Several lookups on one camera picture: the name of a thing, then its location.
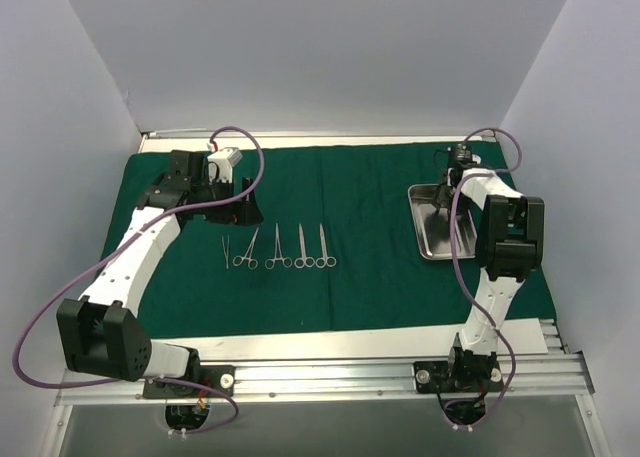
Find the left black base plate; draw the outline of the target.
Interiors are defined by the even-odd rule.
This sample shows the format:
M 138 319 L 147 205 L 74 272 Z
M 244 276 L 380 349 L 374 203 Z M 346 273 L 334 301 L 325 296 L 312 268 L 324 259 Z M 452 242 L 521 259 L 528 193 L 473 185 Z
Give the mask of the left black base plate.
M 180 380 L 195 382 L 213 388 L 214 390 L 232 396 L 235 386 L 235 370 L 232 365 L 205 365 L 188 370 Z M 183 384 L 148 383 L 143 387 L 142 396 L 145 399 L 186 399 L 210 396 L 208 391 L 192 388 Z

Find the front aluminium rail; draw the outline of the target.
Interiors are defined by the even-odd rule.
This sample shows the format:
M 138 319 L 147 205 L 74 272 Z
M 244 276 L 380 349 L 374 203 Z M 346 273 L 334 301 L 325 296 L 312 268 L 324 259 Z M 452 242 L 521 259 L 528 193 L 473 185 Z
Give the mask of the front aluminium rail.
M 412 358 L 236 361 L 233 399 L 244 403 L 336 402 L 434 399 L 417 392 Z M 505 383 L 506 397 L 589 395 L 594 392 L 580 354 L 525 355 Z M 189 397 L 147 399 L 141 382 L 119 382 L 62 390 L 55 403 L 71 405 L 157 404 L 197 402 Z

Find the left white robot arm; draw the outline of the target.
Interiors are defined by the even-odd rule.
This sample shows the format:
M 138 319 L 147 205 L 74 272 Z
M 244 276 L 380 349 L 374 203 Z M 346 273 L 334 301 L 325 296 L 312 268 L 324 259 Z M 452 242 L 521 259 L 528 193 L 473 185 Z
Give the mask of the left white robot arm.
M 69 370 L 111 379 L 165 378 L 179 396 L 202 382 L 197 350 L 149 337 L 138 310 L 158 264 L 186 224 L 196 218 L 214 224 L 250 226 L 263 217 L 254 180 L 234 190 L 239 149 L 211 146 L 208 153 L 174 150 L 169 168 L 136 201 L 114 259 L 76 299 L 56 312 Z

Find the steel hemostat forceps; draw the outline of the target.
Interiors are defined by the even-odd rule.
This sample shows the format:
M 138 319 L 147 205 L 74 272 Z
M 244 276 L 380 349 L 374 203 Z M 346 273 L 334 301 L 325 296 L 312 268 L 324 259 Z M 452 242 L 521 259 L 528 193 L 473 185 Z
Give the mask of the steel hemostat forceps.
M 275 224 L 273 256 L 271 258 L 267 258 L 264 265 L 267 270 L 273 270 L 277 266 L 282 266 L 283 268 L 291 268 L 293 266 L 292 259 L 290 257 L 286 257 L 283 254 L 280 228 L 278 223 Z
M 236 255 L 233 258 L 232 264 L 234 267 L 245 266 L 249 270 L 255 270 L 258 267 L 258 260 L 253 256 L 255 243 L 259 235 L 259 228 L 256 228 L 253 232 L 251 240 L 242 255 Z

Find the steel instrument tray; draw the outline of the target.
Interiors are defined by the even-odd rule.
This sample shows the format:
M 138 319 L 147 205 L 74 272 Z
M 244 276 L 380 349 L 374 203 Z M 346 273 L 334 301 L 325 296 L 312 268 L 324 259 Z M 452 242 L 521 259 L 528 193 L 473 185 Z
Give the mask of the steel instrument tray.
M 451 259 L 448 213 L 433 205 L 436 184 L 416 184 L 408 189 L 408 200 L 420 255 L 430 261 Z M 477 232 L 472 211 L 458 214 L 456 222 L 457 256 L 473 259 Z

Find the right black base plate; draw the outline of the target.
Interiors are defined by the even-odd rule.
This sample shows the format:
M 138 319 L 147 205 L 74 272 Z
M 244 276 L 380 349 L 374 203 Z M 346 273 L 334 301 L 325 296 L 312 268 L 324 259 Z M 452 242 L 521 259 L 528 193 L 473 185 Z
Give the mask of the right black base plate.
M 481 394 L 498 392 L 504 388 L 504 379 L 497 375 L 498 365 L 491 376 L 482 367 L 453 364 L 444 360 L 415 361 L 413 373 L 415 389 L 420 394 Z

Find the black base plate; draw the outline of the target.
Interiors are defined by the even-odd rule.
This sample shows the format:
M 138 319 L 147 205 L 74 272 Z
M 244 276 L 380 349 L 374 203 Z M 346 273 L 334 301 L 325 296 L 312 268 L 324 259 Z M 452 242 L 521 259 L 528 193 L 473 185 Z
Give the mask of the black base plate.
M 214 390 L 232 396 L 235 386 L 235 370 L 232 365 L 205 365 L 188 370 L 180 380 L 195 382 L 213 388 Z M 210 396 L 208 391 L 192 388 L 183 384 L 148 383 L 143 387 L 142 396 L 145 399 L 186 399 Z
M 415 389 L 420 394 L 481 394 L 498 392 L 504 388 L 504 379 L 497 375 L 498 365 L 491 376 L 482 367 L 453 364 L 444 360 L 415 361 L 413 373 Z

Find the rear aluminium rail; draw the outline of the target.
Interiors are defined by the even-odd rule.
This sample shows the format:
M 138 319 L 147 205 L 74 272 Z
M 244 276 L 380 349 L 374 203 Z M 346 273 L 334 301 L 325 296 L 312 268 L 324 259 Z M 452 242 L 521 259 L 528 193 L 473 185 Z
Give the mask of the rear aluminium rail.
M 198 133 L 208 133 L 206 128 L 177 128 L 145 131 L 142 135 L 147 139 L 157 138 L 187 138 L 189 135 Z

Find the steel tweezers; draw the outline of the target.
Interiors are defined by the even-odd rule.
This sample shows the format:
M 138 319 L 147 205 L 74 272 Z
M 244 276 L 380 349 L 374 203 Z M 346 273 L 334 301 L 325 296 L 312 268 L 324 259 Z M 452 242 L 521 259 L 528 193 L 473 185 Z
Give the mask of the steel tweezers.
M 225 261 L 225 268 L 230 268 L 230 236 L 222 236 L 221 237 L 222 251 Z

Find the steel surgical scissors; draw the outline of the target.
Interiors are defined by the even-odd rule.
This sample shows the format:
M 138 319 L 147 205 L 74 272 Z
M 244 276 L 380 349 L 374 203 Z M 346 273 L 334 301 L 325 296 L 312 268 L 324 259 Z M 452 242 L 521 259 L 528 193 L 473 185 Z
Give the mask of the steel surgical scissors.
M 300 255 L 294 260 L 294 267 L 296 269 L 312 268 L 315 265 L 315 259 L 307 253 L 304 228 L 301 223 L 298 224 L 298 239 Z
M 337 259 L 328 252 L 328 245 L 324 226 L 319 225 L 319 239 L 321 255 L 315 259 L 317 268 L 333 268 L 337 265 Z

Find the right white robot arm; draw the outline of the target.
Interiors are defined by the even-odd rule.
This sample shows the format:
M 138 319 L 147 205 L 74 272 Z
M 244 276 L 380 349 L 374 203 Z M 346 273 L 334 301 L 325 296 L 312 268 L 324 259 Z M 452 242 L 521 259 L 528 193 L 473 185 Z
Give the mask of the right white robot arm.
M 454 164 L 439 185 L 436 206 L 449 205 L 452 258 L 457 258 L 456 217 L 460 202 L 481 210 L 475 259 L 480 278 L 470 299 L 469 316 L 456 334 L 444 377 L 455 389 L 469 388 L 490 379 L 496 368 L 501 328 L 509 308 L 530 274 L 542 262 L 545 203 L 507 185 L 495 170 L 474 164 Z

